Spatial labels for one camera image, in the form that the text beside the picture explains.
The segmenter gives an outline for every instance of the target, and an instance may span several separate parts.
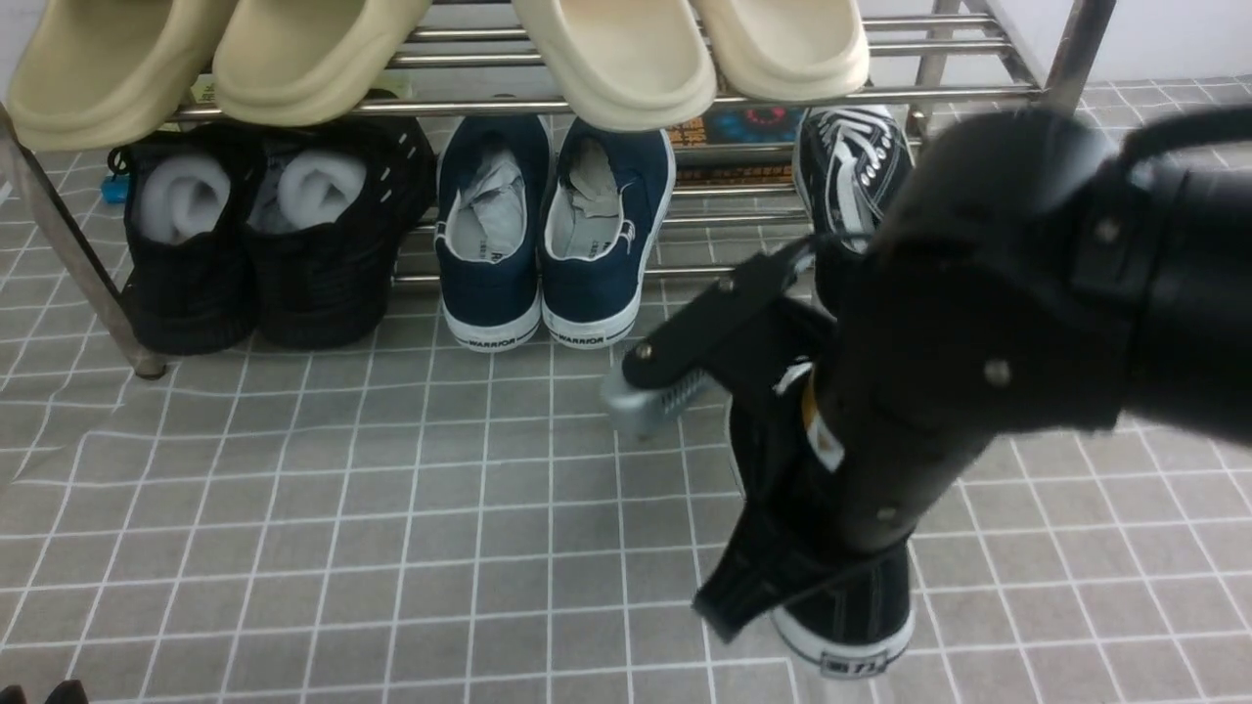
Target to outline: black canvas sneaker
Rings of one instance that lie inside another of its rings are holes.
[[[913,173],[913,155],[904,130],[883,105],[814,108],[796,132],[791,165],[815,228],[868,234]],[[815,306],[838,311],[848,269],[868,247],[865,239],[845,241],[818,257]]]
[[[263,132],[265,174],[242,230],[260,333],[322,349],[387,312],[401,241],[434,200],[434,153],[414,118],[343,118]]]
[[[777,391],[798,391],[796,385],[808,378],[809,368],[808,363],[791,367]],[[764,432],[731,401],[726,435],[731,470],[744,494],[745,486],[755,486],[751,472],[762,461]],[[823,676],[864,679],[883,674],[904,654],[915,626],[905,546],[894,549],[863,576],[775,609],[770,620],[788,646]]]
[[[228,123],[158,132],[109,154],[109,168],[130,175],[123,224],[134,269],[123,301],[149,349],[219,352],[257,327],[239,225],[263,167],[254,134]]]

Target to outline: white wall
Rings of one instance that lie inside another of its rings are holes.
[[[1025,51],[1047,66],[1055,53],[1070,0],[1000,0],[1025,39]],[[0,0],[0,95],[21,55],[44,0]],[[860,0],[865,15],[923,14],[931,0]],[[482,9],[439,8],[442,23]],[[1207,78],[1252,74],[1252,0],[1121,0],[1093,73],[1094,80]],[[880,83],[910,81],[915,60],[875,64]],[[950,83],[1004,78],[988,58],[949,61]]]

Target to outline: shoe label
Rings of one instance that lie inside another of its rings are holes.
[[[880,675],[891,664],[886,650],[868,658],[840,658],[833,653],[821,654],[821,676],[828,679],[864,679]]]
[[[813,380],[816,376],[815,373],[810,373],[809,382],[804,388],[804,397],[801,400],[804,432],[809,437],[809,447],[813,448],[813,453],[816,455],[818,461],[834,474],[844,461],[844,446],[835,437],[835,433],[830,432],[826,422],[821,420],[821,413],[818,412],[816,393],[813,388]]]

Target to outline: colorful book cover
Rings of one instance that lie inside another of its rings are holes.
[[[670,128],[670,143],[680,147],[754,145],[795,142],[795,132],[804,119],[804,109],[759,108],[727,110],[701,115]],[[790,183],[791,163],[769,159],[742,163],[700,164],[699,158],[679,168],[679,183],[687,185],[744,185],[759,183]]]

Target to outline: shoe rack leg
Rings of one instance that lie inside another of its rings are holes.
[[[165,361],[135,339],[130,321],[121,309],[118,287],[39,160],[18,142],[13,120],[4,105],[0,105],[0,173],[13,182],[14,192],[30,208],[35,225],[134,367],[135,375],[145,380],[160,378],[165,373]]]
[[[934,14],[954,15],[960,11],[962,0],[935,0]],[[936,28],[926,33],[930,40],[952,39],[950,28]],[[918,63],[918,86],[931,88],[943,83],[943,71],[948,65],[948,56],[944,54],[926,54]],[[930,127],[930,115],[934,106],[930,104],[909,105],[909,114],[904,123],[904,133],[910,140],[921,140],[925,144],[926,130]]]
[[[1044,105],[1067,113],[1078,108],[1116,6],[1117,0],[1074,0],[1043,86]]]

